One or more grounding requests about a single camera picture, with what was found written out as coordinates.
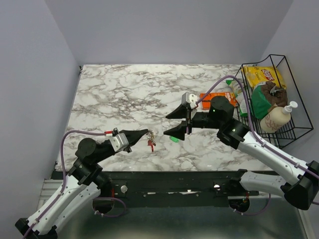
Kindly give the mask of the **green key tag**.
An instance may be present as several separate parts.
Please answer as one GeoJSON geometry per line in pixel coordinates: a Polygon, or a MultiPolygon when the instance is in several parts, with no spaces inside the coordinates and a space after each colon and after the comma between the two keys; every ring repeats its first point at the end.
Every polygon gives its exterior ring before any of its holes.
{"type": "Polygon", "coordinates": [[[178,143],[179,142],[179,139],[178,138],[175,138],[173,136],[170,136],[169,137],[171,141],[175,142],[175,143],[178,143]]]}

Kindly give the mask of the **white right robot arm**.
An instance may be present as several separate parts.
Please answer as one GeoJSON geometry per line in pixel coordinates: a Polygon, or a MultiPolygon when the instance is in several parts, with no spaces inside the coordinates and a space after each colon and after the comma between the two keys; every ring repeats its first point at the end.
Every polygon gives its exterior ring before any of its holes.
{"type": "Polygon", "coordinates": [[[259,191],[284,198],[297,209],[308,210],[319,191],[319,164],[296,159],[263,140],[249,127],[233,117],[234,106],[223,96],[214,97],[208,112],[197,112],[194,100],[182,97],[182,103],[166,119],[182,122],[164,132],[184,140],[193,128],[217,130],[217,138],[224,144],[251,155],[275,171],[275,175],[239,170],[231,179],[230,191],[241,195],[245,191],[259,191]]]}

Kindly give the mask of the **red handled steel key organizer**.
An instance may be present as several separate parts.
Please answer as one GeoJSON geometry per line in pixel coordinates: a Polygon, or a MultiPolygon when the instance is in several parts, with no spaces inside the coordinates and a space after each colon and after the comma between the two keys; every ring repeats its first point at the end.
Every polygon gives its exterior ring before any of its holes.
{"type": "Polygon", "coordinates": [[[147,132],[147,139],[148,139],[148,146],[151,148],[151,151],[154,152],[155,147],[156,147],[156,142],[155,142],[155,135],[152,130],[148,130],[147,132]]]}

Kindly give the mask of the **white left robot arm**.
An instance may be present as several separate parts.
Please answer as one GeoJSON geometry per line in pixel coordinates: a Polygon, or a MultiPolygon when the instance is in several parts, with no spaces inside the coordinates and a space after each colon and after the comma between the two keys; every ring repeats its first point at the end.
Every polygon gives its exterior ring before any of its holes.
{"type": "Polygon", "coordinates": [[[21,218],[15,223],[25,239],[55,239],[57,229],[72,213],[95,197],[110,197],[114,202],[114,189],[109,176],[102,173],[99,162],[114,156],[118,152],[130,153],[148,129],[118,130],[102,133],[103,142],[92,139],[94,132],[87,132],[87,138],[78,144],[76,161],[67,171],[62,163],[63,181],[48,201],[33,215],[21,218]]]}

